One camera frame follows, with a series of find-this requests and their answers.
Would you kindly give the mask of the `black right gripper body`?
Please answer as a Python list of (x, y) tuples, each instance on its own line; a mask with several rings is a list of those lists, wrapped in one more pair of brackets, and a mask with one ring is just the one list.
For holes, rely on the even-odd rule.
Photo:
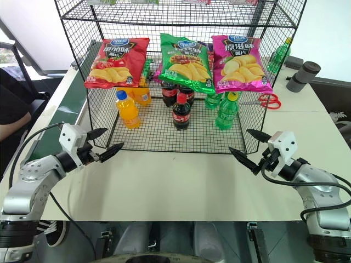
[(267, 171), (273, 171), (278, 163), (279, 163), (279, 157), (280, 157), (280, 152), (278, 149), (270, 150), (266, 149), (262, 153), (262, 158), (258, 164), (258, 171), (261, 172), (264, 164), (266, 163), (267, 165), (265, 166), (265, 170)]

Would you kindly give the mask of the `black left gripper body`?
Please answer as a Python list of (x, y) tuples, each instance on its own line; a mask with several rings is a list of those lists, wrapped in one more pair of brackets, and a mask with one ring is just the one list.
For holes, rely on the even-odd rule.
[(94, 133), (87, 133), (85, 139), (81, 139), (77, 146), (77, 155), (83, 165), (100, 161), (100, 156), (93, 152), (93, 146), (89, 141), (94, 140), (97, 136)]

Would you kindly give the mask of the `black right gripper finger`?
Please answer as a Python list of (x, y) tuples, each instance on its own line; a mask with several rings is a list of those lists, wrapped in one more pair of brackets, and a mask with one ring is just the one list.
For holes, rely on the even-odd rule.
[(237, 161), (248, 168), (252, 174), (258, 174), (259, 166), (248, 159), (246, 154), (232, 147), (229, 147), (229, 151), (237, 159)]
[(254, 137), (256, 140), (260, 142), (268, 142), (270, 139), (270, 135), (259, 131), (259, 130), (254, 130), (254, 129), (247, 129), (246, 130), (252, 137)]

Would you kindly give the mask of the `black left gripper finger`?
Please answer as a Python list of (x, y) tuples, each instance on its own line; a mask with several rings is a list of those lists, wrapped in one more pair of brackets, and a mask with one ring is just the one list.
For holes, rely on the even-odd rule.
[(107, 128), (97, 128), (87, 132), (87, 141), (92, 141), (103, 135)]
[(103, 152), (102, 154), (99, 154), (99, 162), (100, 163), (104, 163), (106, 162), (108, 159), (112, 158), (114, 155), (116, 155), (124, 146), (124, 143), (118, 143), (118, 144), (114, 144), (111, 147), (107, 148), (107, 150), (105, 152)]

